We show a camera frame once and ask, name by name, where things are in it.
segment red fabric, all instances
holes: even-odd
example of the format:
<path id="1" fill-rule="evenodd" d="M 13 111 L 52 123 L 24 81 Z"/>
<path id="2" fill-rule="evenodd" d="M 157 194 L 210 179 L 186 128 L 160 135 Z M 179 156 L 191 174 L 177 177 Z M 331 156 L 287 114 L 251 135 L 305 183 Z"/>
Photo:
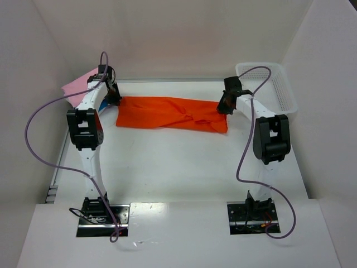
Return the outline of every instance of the red fabric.
<path id="1" fill-rule="evenodd" d="M 119 106 L 117 127 L 181 128 L 227 133 L 225 114 L 218 102 L 169 97 L 124 97 Z"/>

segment beige wall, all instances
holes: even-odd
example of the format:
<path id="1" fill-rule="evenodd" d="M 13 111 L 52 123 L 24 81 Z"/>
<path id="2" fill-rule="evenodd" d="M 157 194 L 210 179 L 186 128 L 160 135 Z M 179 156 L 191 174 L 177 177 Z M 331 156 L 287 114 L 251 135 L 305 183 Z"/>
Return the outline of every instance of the beige wall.
<path id="1" fill-rule="evenodd" d="M 31 1 L 1 1 L 0 35 L 0 266 L 13 268 L 53 173 L 27 151 L 23 130 L 34 109 L 60 96 L 73 75 Z M 34 148 L 50 161 L 58 156 L 66 107 L 52 105 L 30 129 Z"/>
<path id="2" fill-rule="evenodd" d="M 280 62 L 311 0 L 34 0 L 76 75 L 102 49 L 120 78 L 223 78 Z"/>
<path id="3" fill-rule="evenodd" d="M 283 64 L 299 106 L 291 135 L 302 176 L 342 267 L 356 267 L 357 11 L 349 1 L 314 0 Z"/>

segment cloth fold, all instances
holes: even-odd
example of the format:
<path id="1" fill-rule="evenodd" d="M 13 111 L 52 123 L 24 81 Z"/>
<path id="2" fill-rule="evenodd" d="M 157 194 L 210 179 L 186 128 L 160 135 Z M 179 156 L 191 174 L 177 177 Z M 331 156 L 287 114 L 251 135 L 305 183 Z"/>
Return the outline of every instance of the cloth fold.
<path id="1" fill-rule="evenodd" d="M 227 133 L 226 115 L 217 112 L 217 105 L 218 102 L 171 97 L 124 97 L 116 125 Z"/>

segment pink paper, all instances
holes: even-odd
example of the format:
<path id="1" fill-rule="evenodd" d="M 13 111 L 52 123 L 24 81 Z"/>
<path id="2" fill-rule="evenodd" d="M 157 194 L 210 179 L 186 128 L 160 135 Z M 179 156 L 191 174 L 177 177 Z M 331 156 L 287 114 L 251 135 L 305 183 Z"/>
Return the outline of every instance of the pink paper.
<path id="1" fill-rule="evenodd" d="M 94 75 L 97 73 L 98 73 L 98 68 L 95 68 L 94 70 L 86 73 L 85 75 L 82 75 L 80 78 L 77 78 L 73 82 L 71 82 L 67 85 L 64 85 L 62 87 L 62 90 L 65 92 L 65 96 L 87 90 L 88 78 L 91 75 Z M 70 104 L 72 104 L 73 107 L 77 107 L 80 104 L 80 102 L 82 101 L 84 95 L 85 94 L 80 94 L 77 96 L 69 97 L 69 98 L 67 98 L 67 101 Z"/>

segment laundry basket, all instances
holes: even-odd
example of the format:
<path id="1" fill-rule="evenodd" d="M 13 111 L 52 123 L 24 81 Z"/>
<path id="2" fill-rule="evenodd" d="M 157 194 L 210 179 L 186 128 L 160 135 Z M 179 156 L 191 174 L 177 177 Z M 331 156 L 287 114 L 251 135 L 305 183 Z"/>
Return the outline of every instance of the laundry basket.
<path id="1" fill-rule="evenodd" d="M 285 70 L 281 64 L 239 63 L 235 69 L 239 76 L 256 66 L 266 66 L 272 71 L 271 78 L 256 93 L 255 97 L 257 100 L 277 114 L 295 113 L 297 111 L 297 104 Z M 240 78 L 243 89 L 249 89 L 253 92 L 268 77 L 268 74 L 269 71 L 263 68 L 248 72 Z"/>

